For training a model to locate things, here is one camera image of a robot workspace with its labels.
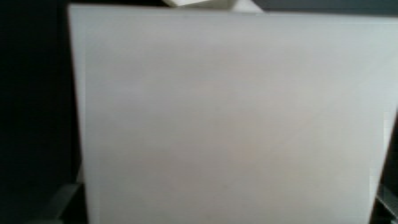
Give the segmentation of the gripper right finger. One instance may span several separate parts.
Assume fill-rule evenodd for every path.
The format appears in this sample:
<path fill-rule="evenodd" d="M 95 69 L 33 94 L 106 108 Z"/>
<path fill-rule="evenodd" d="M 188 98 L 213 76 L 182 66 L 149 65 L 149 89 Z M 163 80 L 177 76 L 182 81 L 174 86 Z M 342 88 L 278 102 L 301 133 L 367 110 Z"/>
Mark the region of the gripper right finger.
<path fill-rule="evenodd" d="M 369 224 L 398 224 L 398 196 L 383 185 L 378 186 Z"/>

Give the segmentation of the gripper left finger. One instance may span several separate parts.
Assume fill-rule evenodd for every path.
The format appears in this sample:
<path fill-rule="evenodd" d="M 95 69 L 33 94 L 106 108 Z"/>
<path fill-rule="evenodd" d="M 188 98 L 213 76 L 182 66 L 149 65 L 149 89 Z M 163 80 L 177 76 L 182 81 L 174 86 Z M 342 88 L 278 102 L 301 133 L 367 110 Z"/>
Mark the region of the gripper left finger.
<path fill-rule="evenodd" d="M 81 184 L 65 184 L 58 188 L 33 224 L 88 224 Z"/>

